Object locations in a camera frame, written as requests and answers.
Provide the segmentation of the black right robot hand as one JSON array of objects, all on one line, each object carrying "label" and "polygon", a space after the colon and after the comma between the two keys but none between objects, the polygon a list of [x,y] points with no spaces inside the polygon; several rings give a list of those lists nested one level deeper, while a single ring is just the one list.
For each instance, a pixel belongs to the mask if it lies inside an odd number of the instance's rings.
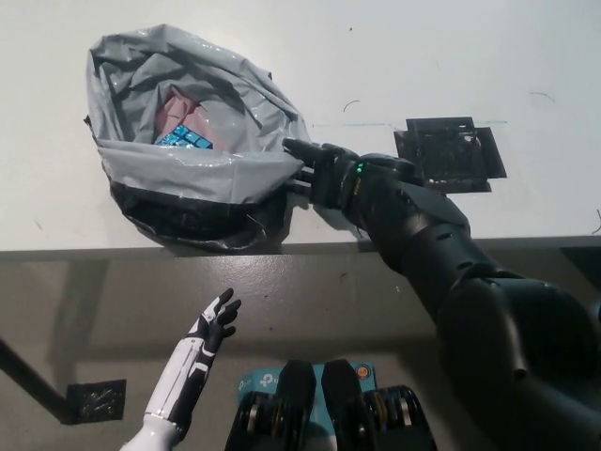
[{"label": "black right robot hand", "polygon": [[287,190],[321,208],[340,210],[343,185],[360,156],[333,144],[319,145],[294,138],[285,138],[283,149],[303,163],[302,169],[285,184]]}]

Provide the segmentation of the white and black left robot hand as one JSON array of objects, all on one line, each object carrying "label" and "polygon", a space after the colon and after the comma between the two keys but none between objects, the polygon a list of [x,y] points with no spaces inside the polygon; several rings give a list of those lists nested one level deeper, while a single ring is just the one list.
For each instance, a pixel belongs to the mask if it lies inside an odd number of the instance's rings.
[{"label": "white and black left robot hand", "polygon": [[233,296],[234,289],[228,288],[215,298],[185,336],[203,370],[212,366],[223,341],[236,331],[232,323],[238,317],[241,300],[233,301]]}]

